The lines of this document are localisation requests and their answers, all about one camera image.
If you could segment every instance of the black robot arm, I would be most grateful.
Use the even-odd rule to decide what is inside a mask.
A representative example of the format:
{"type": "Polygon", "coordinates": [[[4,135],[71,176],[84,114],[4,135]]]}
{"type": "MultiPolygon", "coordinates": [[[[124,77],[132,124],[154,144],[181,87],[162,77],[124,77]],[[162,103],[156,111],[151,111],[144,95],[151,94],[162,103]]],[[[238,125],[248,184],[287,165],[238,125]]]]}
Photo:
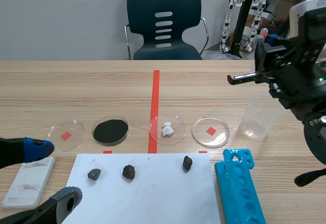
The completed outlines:
{"type": "MultiPolygon", "coordinates": [[[[326,0],[307,0],[293,6],[290,24],[289,39],[257,36],[256,71],[228,76],[228,82],[268,83],[271,96],[303,123],[313,155],[326,164],[326,72],[322,68],[325,62],[316,62],[326,43],[326,0]]],[[[311,182],[307,177],[318,174],[302,175],[296,184],[304,186],[311,182]]]]}

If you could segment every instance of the empty petri dish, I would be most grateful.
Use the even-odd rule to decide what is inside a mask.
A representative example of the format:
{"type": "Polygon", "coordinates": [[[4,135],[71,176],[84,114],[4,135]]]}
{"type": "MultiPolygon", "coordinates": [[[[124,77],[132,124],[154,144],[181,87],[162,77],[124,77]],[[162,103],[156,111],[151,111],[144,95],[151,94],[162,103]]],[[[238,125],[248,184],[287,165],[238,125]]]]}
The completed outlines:
{"type": "Polygon", "coordinates": [[[46,140],[54,144],[56,152],[65,152],[79,145],[84,136],[84,124],[79,120],[71,119],[52,126],[46,140]]]}
{"type": "Polygon", "coordinates": [[[201,117],[192,127],[194,139],[208,148],[219,148],[227,143],[230,129],[226,123],[215,117],[201,117]]]}
{"type": "Polygon", "coordinates": [[[151,121],[149,126],[149,134],[159,144],[173,145],[180,142],[186,135],[185,123],[179,116],[158,116],[151,121]],[[166,127],[164,123],[171,122],[173,134],[163,136],[163,129],[166,127]]]}
{"type": "Polygon", "coordinates": [[[129,125],[121,116],[110,116],[99,119],[93,126],[94,140],[104,146],[115,146],[128,136],[129,125]]]}

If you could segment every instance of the metal chair leg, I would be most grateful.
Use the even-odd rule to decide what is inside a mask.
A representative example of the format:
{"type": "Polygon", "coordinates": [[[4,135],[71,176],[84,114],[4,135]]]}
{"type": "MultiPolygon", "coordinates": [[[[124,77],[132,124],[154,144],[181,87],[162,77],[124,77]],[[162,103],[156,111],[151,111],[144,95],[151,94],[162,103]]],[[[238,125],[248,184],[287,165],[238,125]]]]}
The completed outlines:
{"type": "Polygon", "coordinates": [[[131,60],[131,57],[130,57],[130,47],[129,47],[129,40],[128,40],[128,33],[127,33],[127,27],[129,27],[129,25],[126,25],[124,27],[124,32],[126,34],[126,40],[127,40],[127,49],[128,49],[128,57],[129,57],[129,60],[131,60]]]}
{"type": "Polygon", "coordinates": [[[203,49],[202,49],[201,52],[200,52],[200,55],[201,55],[201,54],[203,53],[205,47],[206,47],[207,44],[208,44],[209,34],[208,34],[208,28],[207,28],[206,20],[205,20],[203,17],[201,17],[200,19],[204,22],[204,26],[205,26],[205,30],[206,30],[206,43],[205,43],[205,46],[203,47],[203,49]]]}

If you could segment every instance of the red square paper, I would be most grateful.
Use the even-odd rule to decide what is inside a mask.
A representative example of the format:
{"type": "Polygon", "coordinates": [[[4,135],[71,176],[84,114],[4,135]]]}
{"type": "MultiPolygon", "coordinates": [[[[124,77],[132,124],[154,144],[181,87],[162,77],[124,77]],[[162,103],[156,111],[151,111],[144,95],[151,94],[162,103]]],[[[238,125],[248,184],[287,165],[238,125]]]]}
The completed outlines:
{"type": "Polygon", "coordinates": [[[65,141],[65,140],[68,140],[68,138],[71,136],[72,136],[71,133],[69,131],[66,131],[60,137],[62,138],[63,141],[65,141]]]}
{"type": "Polygon", "coordinates": [[[209,135],[214,136],[216,130],[212,127],[209,127],[206,131],[209,135]]]}

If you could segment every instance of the small stone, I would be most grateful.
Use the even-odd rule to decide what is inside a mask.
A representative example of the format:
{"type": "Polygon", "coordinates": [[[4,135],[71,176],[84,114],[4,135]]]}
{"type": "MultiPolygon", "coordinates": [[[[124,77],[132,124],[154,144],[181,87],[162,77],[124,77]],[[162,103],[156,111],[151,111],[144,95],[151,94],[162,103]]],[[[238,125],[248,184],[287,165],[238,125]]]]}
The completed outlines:
{"type": "Polygon", "coordinates": [[[188,156],[186,156],[183,160],[183,168],[186,170],[186,171],[189,171],[190,168],[192,167],[192,164],[193,164],[193,160],[191,158],[189,158],[188,156]]]}
{"type": "Polygon", "coordinates": [[[166,126],[162,130],[162,135],[163,136],[171,136],[173,134],[174,130],[171,126],[166,126]]]}
{"type": "Polygon", "coordinates": [[[130,180],[133,180],[134,179],[134,176],[135,176],[135,171],[134,171],[134,167],[132,165],[126,165],[124,168],[123,168],[123,172],[122,172],[122,175],[127,178],[127,179],[130,179],[130,180]]]}
{"type": "Polygon", "coordinates": [[[92,169],[90,172],[88,172],[87,176],[89,179],[96,181],[99,178],[100,174],[100,169],[92,169]]]}
{"type": "Polygon", "coordinates": [[[164,125],[163,127],[166,127],[166,126],[171,126],[172,127],[172,122],[165,122],[163,125],[164,125]]]}

